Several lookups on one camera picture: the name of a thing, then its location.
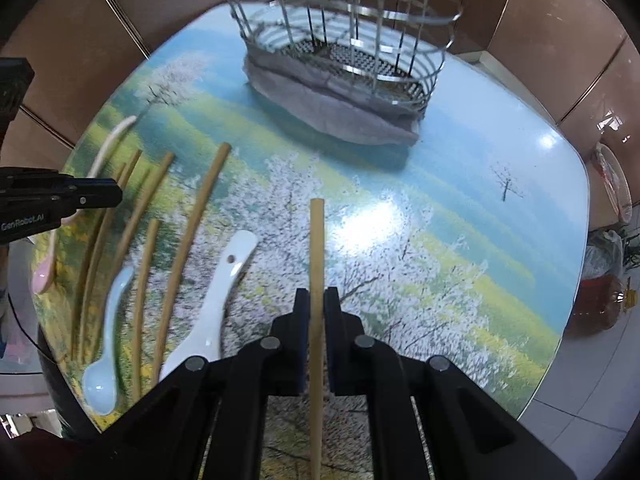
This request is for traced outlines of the pink ceramic spoon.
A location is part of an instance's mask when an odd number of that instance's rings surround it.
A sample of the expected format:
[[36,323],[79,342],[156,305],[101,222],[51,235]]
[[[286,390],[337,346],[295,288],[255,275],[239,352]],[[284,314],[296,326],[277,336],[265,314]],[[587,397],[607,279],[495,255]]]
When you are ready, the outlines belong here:
[[70,234],[72,227],[79,219],[80,212],[76,211],[70,217],[64,218],[59,228],[49,232],[47,252],[38,263],[32,274],[32,292],[41,295],[53,284],[56,269],[56,242],[62,234]]

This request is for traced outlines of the light blue ceramic spoon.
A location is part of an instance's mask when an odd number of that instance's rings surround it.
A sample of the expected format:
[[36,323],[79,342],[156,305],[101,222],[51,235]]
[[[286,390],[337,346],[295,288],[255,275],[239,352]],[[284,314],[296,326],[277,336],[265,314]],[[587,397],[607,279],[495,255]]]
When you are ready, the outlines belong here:
[[81,387],[84,399],[90,411],[99,416],[111,414],[117,404],[116,320],[120,300],[133,276],[134,268],[125,266],[114,279],[106,300],[102,330],[102,353],[99,359],[92,362],[82,375]]

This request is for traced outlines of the cream ceramic spoon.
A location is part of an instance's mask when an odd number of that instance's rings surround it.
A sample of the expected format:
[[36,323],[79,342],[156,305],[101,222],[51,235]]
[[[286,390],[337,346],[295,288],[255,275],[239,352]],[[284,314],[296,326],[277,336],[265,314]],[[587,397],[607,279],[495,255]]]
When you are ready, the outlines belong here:
[[137,116],[128,116],[121,120],[107,135],[104,142],[93,159],[93,163],[87,174],[88,178],[95,178],[106,163],[108,155],[111,153],[112,148],[120,139],[120,137],[137,121]]

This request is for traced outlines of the bamboo chopstick short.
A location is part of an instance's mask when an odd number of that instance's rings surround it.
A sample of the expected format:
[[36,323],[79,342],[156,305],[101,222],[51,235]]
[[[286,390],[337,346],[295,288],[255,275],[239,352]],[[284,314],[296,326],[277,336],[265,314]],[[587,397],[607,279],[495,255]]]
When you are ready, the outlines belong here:
[[146,285],[148,284],[148,279],[151,272],[152,259],[159,229],[160,220],[158,220],[157,218],[153,218],[149,223],[148,230],[146,231],[145,244],[138,274],[136,300],[134,300],[134,318],[132,319],[134,338],[132,338],[131,356],[132,397],[134,398],[134,402],[138,402],[142,397],[141,359],[143,312],[146,295]]

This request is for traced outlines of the white ceramic spoon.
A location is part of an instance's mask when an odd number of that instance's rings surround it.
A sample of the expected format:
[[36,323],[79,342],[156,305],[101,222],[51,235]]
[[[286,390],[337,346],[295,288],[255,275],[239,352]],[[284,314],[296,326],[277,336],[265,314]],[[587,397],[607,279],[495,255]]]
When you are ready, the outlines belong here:
[[258,238],[250,231],[239,230],[232,235],[209,282],[198,319],[186,339],[178,344],[164,362],[160,370],[160,380],[191,356],[201,356],[207,362],[220,359],[224,308],[233,286],[257,245]]

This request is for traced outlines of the grey folded cloth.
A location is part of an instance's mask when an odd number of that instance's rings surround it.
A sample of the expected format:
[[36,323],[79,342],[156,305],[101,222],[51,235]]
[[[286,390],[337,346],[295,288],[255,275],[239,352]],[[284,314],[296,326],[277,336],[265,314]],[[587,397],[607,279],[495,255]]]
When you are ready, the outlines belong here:
[[377,96],[360,82],[251,44],[244,73],[266,99],[334,138],[363,145],[413,146],[419,140],[422,112]]

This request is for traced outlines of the red plastic bag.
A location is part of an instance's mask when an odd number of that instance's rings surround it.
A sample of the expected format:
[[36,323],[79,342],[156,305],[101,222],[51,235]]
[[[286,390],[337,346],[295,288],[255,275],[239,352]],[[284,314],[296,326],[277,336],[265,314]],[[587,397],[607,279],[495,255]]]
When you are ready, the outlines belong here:
[[584,338],[612,328],[624,304],[624,244],[614,230],[589,234],[582,276],[570,319],[568,338]]

